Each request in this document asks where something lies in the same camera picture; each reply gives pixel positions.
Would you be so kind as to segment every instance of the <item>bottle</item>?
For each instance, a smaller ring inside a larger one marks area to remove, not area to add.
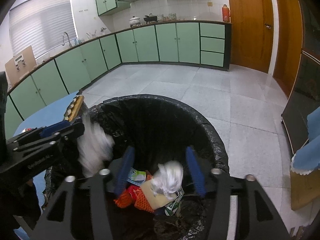
[[[222,7],[222,19],[225,23],[230,22],[230,11],[226,4],[224,4]]]

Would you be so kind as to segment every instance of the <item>faucet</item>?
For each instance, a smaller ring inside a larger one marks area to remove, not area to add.
[[[64,34],[67,35],[67,37],[68,37],[68,42],[69,42],[69,48],[71,48],[72,45],[71,45],[71,42],[70,42],[70,38],[69,38],[68,33],[66,33],[66,32],[64,32],[63,35],[62,35],[62,46],[64,46]]]

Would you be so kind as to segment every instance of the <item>blue tablecloth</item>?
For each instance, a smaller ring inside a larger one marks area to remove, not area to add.
[[[70,95],[61,98],[50,105],[42,108],[38,112],[34,113],[33,115],[29,116],[26,120],[24,120],[19,127],[17,128],[14,136],[20,134],[25,128],[36,128],[42,126],[50,126],[55,123],[61,122],[64,118],[64,114],[72,102],[73,98],[76,97],[76,91]],[[45,189],[45,181],[44,181],[44,174],[45,171],[40,173],[39,175],[35,176],[33,179],[33,183],[36,186],[37,196],[39,199],[39,205],[42,206],[44,204],[44,196],[42,192]],[[17,229],[16,234],[23,240],[29,240],[29,237],[24,232],[22,228]]]

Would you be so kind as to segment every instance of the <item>white blind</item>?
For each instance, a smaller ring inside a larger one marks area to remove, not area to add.
[[[70,0],[30,0],[10,10],[9,20],[14,55],[31,45],[37,58],[62,44],[64,32],[76,38]]]

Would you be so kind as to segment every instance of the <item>drawer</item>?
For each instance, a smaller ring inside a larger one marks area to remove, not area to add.
[[[224,40],[201,37],[201,50],[224,53]]]
[[[214,23],[200,23],[201,36],[224,39],[224,25]]]
[[[223,67],[223,54],[201,51],[201,64]]]

